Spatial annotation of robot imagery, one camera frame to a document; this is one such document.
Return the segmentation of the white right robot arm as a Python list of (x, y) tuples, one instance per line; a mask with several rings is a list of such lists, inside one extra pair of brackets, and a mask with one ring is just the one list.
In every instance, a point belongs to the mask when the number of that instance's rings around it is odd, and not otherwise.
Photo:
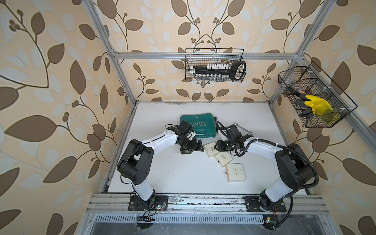
[(251, 139), (252, 135), (242, 135), (234, 124), (224, 126), (216, 121), (215, 125), (216, 130), (225, 138), (218, 150), (224, 149), (237, 157), (243, 157), (250, 152), (276, 162), (279, 178), (260, 193), (259, 201), (265, 208), (301, 189), (318, 185), (318, 171), (299, 145), (292, 143), (283, 146), (265, 139)]

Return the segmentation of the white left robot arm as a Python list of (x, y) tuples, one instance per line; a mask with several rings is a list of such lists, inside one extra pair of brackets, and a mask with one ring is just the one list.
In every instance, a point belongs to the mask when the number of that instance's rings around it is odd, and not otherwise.
[(179, 145), (181, 154), (204, 151), (202, 141), (195, 138), (193, 127), (184, 120), (179, 125), (167, 124), (165, 132), (151, 139), (133, 139), (124, 149), (116, 169), (121, 179), (130, 180), (140, 200), (148, 202), (155, 197), (155, 190), (147, 179), (154, 155), (174, 145)]

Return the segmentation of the large cream jewelry box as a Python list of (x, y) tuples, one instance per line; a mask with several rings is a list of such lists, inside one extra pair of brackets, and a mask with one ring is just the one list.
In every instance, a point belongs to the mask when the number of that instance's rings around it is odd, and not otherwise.
[(243, 182), (246, 179), (243, 166), (240, 163), (227, 164), (226, 174), (227, 174), (228, 182)]

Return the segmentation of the silver open-end wrench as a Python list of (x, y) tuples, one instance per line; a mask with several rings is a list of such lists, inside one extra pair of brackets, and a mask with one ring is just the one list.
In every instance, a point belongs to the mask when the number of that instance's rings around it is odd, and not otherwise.
[(252, 136), (254, 135), (254, 133), (253, 133), (252, 131), (247, 130), (246, 128), (240, 126), (238, 123), (234, 123), (234, 125), (235, 125), (237, 128), (239, 128), (239, 129), (245, 131), (245, 132), (248, 133), (249, 135), (252, 135)]

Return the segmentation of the green plastic tool case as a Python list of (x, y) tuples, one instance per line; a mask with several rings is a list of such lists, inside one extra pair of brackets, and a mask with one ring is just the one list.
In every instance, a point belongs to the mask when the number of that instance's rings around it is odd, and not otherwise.
[(186, 121), (191, 125), (197, 139), (215, 138), (217, 135), (214, 116), (211, 113), (182, 115), (180, 121)]

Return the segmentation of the black pliers in basket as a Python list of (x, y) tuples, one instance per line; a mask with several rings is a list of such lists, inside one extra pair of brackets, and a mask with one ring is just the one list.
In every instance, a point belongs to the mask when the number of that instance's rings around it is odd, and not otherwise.
[(298, 97), (298, 100), (294, 101), (297, 109), (300, 111), (299, 116), (302, 118), (311, 118), (314, 116), (313, 108), (306, 104), (306, 102), (311, 101), (312, 95), (307, 95), (301, 92), (298, 92), (293, 87), (288, 86), (287, 90), (292, 93), (294, 96)]

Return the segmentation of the yellow rubber glove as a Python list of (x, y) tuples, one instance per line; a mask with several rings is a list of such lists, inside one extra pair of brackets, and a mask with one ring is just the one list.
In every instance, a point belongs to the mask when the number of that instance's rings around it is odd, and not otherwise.
[(306, 95), (305, 97), (307, 100), (304, 102), (304, 104), (305, 106), (311, 108), (314, 115), (321, 116), (333, 111), (333, 108), (325, 99), (312, 95)]

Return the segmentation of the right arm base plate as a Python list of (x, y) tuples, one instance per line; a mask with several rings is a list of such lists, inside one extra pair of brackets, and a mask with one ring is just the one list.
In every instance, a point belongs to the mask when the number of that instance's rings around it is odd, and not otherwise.
[(283, 199), (272, 202), (266, 196), (244, 197), (247, 212), (287, 212)]

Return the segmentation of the socket set rail black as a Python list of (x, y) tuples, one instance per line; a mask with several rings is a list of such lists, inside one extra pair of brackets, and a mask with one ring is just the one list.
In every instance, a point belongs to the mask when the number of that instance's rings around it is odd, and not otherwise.
[(230, 61), (228, 64), (190, 66), (188, 75), (196, 80), (242, 82), (246, 76), (246, 63), (244, 61)]

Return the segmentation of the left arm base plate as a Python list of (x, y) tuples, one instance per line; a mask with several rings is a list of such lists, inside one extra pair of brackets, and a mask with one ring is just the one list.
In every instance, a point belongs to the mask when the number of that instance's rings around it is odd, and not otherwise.
[(129, 211), (164, 211), (168, 208), (168, 196), (155, 193), (147, 200), (142, 200), (136, 193), (130, 195)]

